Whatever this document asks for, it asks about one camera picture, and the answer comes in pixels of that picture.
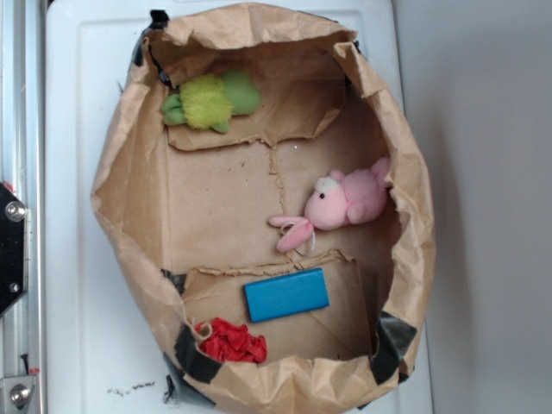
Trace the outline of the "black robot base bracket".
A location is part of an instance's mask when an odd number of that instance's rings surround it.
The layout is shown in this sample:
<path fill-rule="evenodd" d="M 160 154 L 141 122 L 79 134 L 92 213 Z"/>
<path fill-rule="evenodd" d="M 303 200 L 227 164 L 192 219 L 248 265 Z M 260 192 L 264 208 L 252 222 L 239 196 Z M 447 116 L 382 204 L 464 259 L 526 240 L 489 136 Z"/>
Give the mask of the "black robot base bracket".
<path fill-rule="evenodd" d="M 1 317 L 28 289 L 27 206 L 1 183 Z"/>

